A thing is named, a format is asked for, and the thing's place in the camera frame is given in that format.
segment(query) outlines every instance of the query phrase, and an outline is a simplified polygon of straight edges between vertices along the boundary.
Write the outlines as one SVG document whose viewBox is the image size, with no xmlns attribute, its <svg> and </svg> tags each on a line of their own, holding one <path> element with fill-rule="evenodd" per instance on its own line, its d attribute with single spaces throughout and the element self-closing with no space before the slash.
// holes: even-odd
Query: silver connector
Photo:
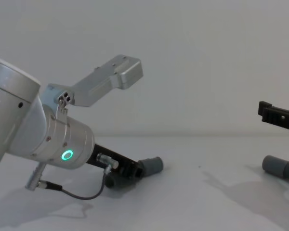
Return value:
<svg viewBox="0 0 289 231">
<path fill-rule="evenodd" d="M 116 161 L 116 160 L 112 159 L 110 156 L 104 155 L 102 153 L 99 153 L 97 155 L 96 160 L 103 163 L 103 164 L 109 165 L 113 169 L 116 169 L 117 167 L 119 167 L 118 161 Z"/>
<path fill-rule="evenodd" d="M 26 189 L 30 191 L 34 191 L 40 182 L 40 178 L 42 177 L 42 173 L 46 167 L 46 163 L 39 163 L 37 168 L 33 171 L 30 179 L 26 184 Z"/>
<path fill-rule="evenodd" d="M 46 188 L 47 188 L 47 182 L 44 181 L 44 180 L 40 180 L 40 181 L 38 182 L 37 188 L 46 189 Z"/>
<path fill-rule="evenodd" d="M 104 174 L 108 175 L 111 172 L 111 165 L 107 165 L 107 167 L 104 169 Z"/>
</svg>

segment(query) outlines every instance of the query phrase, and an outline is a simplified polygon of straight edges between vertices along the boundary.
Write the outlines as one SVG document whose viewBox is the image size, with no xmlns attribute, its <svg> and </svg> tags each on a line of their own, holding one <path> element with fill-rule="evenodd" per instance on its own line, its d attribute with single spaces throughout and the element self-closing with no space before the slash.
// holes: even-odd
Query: cable connector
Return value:
<svg viewBox="0 0 289 231">
<path fill-rule="evenodd" d="M 113 168 L 113 169 L 116 169 L 119 166 L 118 161 L 116 161 L 113 158 L 111 158 L 110 156 L 104 155 L 102 153 L 99 153 L 97 155 L 96 160 L 103 163 L 103 164 L 106 164 L 108 166 L 110 165 L 110 168 Z"/>
<path fill-rule="evenodd" d="M 107 165 L 107 167 L 104 169 L 104 174 L 108 175 L 111 172 L 111 165 Z"/>
<path fill-rule="evenodd" d="M 55 190 L 55 191 L 62 191 L 62 189 L 63 189 L 62 185 L 55 184 L 55 183 L 45 181 L 45 180 L 39 181 L 38 188 L 50 189 L 50 190 Z"/>
<path fill-rule="evenodd" d="M 289 110 L 273 107 L 270 103 L 259 102 L 258 115 L 262 122 L 289 129 Z"/>
</svg>

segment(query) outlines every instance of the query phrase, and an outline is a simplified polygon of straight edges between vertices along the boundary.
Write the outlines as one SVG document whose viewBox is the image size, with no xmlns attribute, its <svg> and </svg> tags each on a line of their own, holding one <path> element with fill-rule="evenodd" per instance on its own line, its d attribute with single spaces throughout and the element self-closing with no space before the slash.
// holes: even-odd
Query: black plastic bracket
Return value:
<svg viewBox="0 0 289 231">
<path fill-rule="evenodd" d="M 270 103 L 259 102 L 258 115 L 262 122 L 289 129 L 289 110 L 273 107 Z"/>
<path fill-rule="evenodd" d="M 104 148 L 98 144 L 95 144 L 93 153 L 87 161 L 87 164 L 94 165 L 100 168 L 106 168 L 106 164 L 97 161 L 98 154 L 110 156 L 112 159 L 118 161 L 118 168 L 111 169 L 111 172 L 116 173 L 121 177 L 127 179 L 141 178 L 143 174 L 143 169 L 138 162 L 133 161 L 107 148 Z"/>
</svg>

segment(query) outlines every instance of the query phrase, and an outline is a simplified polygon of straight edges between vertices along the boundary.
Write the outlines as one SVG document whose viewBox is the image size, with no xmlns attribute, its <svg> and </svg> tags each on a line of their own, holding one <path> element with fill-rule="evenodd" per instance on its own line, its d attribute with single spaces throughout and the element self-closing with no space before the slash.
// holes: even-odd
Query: white table surface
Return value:
<svg viewBox="0 0 289 231">
<path fill-rule="evenodd" d="M 160 156 L 165 170 L 92 201 L 24 184 L 35 163 L 5 155 L 0 163 L 0 230 L 289 231 L 289 183 L 261 170 L 263 158 L 289 160 L 289 137 L 97 138 L 132 159 Z M 92 195 L 101 169 L 47 167 L 46 180 Z"/>
</svg>

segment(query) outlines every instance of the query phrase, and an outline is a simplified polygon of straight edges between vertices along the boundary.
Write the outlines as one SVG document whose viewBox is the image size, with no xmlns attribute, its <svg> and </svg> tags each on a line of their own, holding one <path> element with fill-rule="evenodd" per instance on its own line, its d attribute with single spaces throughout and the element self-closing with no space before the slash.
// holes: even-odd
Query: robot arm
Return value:
<svg viewBox="0 0 289 231">
<path fill-rule="evenodd" d="M 101 147 L 87 125 L 67 116 L 69 104 L 89 107 L 113 88 L 127 89 L 142 76 L 139 59 L 118 55 L 72 87 L 49 84 L 39 98 L 36 79 L 0 60 L 0 161 L 8 152 L 39 162 L 26 185 L 29 190 L 47 188 L 40 180 L 47 164 L 104 168 L 103 183 L 109 187 L 160 172 L 160 158 L 135 162 Z M 62 189 L 50 182 L 48 188 Z"/>
</svg>

